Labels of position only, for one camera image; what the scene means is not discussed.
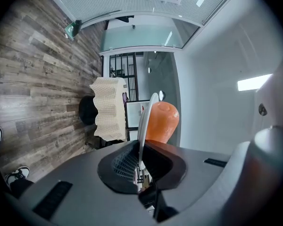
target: glass partition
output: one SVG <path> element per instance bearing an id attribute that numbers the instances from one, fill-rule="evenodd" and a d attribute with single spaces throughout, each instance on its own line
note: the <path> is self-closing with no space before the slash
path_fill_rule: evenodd
<path id="1" fill-rule="evenodd" d="M 133 46 L 182 48 L 184 44 L 175 26 L 131 25 L 106 30 L 100 51 Z"/>

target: black slot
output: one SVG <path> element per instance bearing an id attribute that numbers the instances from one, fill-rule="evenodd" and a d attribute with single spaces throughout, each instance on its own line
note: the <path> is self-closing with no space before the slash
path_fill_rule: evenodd
<path id="1" fill-rule="evenodd" d="M 33 211 L 49 220 L 71 187 L 72 184 L 69 182 L 58 182 Z"/>
<path id="2" fill-rule="evenodd" d="M 220 161 L 220 160 L 211 159 L 211 158 L 207 158 L 206 160 L 204 160 L 204 162 L 207 163 L 207 164 L 211 164 L 211 165 L 214 165 L 214 166 L 221 167 L 221 168 L 224 168 L 227 164 L 226 161 Z"/>

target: wooden floor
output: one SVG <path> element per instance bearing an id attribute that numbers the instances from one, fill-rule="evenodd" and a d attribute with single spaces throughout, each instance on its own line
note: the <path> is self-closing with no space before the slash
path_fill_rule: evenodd
<path id="1" fill-rule="evenodd" d="M 51 0 L 18 0 L 0 24 L 0 169 L 21 165 L 36 181 L 72 156 L 97 146 L 78 104 L 101 75 L 98 54 L 105 23 L 71 41 L 71 21 Z"/>

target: white panel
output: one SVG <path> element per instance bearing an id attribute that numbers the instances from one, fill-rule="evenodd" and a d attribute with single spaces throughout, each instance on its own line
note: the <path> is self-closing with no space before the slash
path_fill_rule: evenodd
<path id="1" fill-rule="evenodd" d="M 127 103 L 128 127 L 138 127 L 142 111 L 148 104 L 148 101 Z"/>
<path id="2" fill-rule="evenodd" d="M 129 131 L 130 141 L 137 140 L 137 130 Z"/>
<path id="3" fill-rule="evenodd" d="M 201 7 L 196 5 L 197 1 L 182 0 L 181 5 L 177 5 L 158 0 L 55 0 L 62 10 L 67 10 L 70 19 L 83 22 L 120 9 L 119 13 L 155 12 L 181 16 L 198 24 L 205 24 L 225 0 L 205 0 Z"/>

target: orange object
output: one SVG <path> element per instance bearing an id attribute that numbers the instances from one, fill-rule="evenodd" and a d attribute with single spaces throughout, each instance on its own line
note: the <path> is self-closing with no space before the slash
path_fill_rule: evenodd
<path id="1" fill-rule="evenodd" d="M 174 105 L 163 101 L 153 104 L 146 140 L 166 143 L 175 131 L 178 122 L 179 113 Z"/>

